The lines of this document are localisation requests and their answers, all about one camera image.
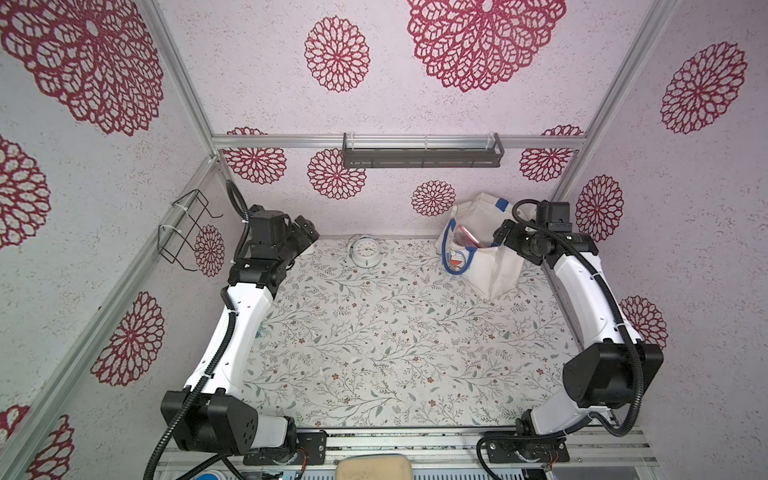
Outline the white canvas cartoon tote bag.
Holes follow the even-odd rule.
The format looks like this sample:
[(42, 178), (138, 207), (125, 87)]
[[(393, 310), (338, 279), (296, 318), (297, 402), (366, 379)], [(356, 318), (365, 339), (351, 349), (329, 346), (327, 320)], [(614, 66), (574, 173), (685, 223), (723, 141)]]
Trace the white canvas cartoon tote bag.
[[(479, 298), (491, 300), (518, 289), (525, 260), (505, 246), (493, 245), (494, 231), (512, 219), (513, 204), (504, 198), (480, 193), (455, 205), (437, 237), (439, 263), (448, 275), (461, 280)], [(464, 225), (482, 248), (463, 248), (453, 241), (453, 231)]]

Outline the pink plastic pencil case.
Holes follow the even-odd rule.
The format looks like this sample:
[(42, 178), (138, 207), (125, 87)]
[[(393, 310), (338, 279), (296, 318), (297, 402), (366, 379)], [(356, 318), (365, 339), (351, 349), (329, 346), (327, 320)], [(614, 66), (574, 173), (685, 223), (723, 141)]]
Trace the pink plastic pencil case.
[(464, 225), (458, 224), (453, 231), (453, 241), (463, 248), (482, 248), (482, 243)]

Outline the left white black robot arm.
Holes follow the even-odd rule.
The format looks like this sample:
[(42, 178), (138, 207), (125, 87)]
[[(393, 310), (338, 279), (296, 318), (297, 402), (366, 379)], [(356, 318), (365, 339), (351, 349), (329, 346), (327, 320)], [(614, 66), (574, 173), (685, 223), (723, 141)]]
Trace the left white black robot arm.
[(233, 181), (227, 181), (226, 191), (243, 231), (227, 283), (220, 291), (222, 314), (184, 387), (167, 391), (161, 401), (167, 427), (147, 461), (146, 479), (154, 478), (171, 443), (183, 451), (209, 456), (185, 473), (187, 479), (216, 463), (238, 475), (233, 458), (252, 451), (276, 464), (308, 457), (292, 417), (261, 414), (245, 401), (243, 374), (256, 333), (281, 283), (319, 234), (302, 216), (291, 218), (261, 205), (248, 206)]

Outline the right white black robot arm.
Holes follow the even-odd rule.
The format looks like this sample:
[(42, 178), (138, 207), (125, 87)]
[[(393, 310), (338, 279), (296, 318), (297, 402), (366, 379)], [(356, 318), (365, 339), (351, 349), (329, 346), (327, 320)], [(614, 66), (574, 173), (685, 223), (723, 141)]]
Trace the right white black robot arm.
[(523, 199), (494, 233), (497, 245), (559, 280), (584, 340), (562, 371), (562, 387), (525, 412), (515, 435), (524, 442), (555, 441), (596, 422), (623, 437), (639, 419), (646, 390), (664, 361), (620, 307), (603, 272), (595, 240), (574, 231), (567, 202)]

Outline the white round alarm clock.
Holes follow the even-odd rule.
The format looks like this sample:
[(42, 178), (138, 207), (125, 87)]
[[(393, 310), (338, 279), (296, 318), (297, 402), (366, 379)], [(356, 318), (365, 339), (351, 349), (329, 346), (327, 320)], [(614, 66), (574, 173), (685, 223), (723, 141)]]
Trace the white round alarm clock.
[(367, 235), (358, 235), (349, 241), (348, 254), (355, 266), (374, 268), (381, 263), (384, 250), (377, 239)]

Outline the floral table mat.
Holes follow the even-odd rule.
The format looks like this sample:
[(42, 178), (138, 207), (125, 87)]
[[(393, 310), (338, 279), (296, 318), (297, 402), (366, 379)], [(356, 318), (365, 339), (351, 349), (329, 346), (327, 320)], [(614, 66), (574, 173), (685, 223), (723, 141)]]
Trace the floral table mat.
[(303, 427), (510, 424), (560, 387), (578, 345), (543, 271), (482, 300), (430, 240), (356, 267), (318, 242), (282, 283), (247, 357), (246, 399)]

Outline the beige cushioned pad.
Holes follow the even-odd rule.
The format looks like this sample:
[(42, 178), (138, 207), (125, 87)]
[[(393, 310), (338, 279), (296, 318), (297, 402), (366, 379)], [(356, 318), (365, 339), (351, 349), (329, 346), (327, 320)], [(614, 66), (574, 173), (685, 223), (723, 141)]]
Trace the beige cushioned pad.
[(350, 457), (338, 463), (336, 480), (412, 480), (411, 462), (402, 455)]

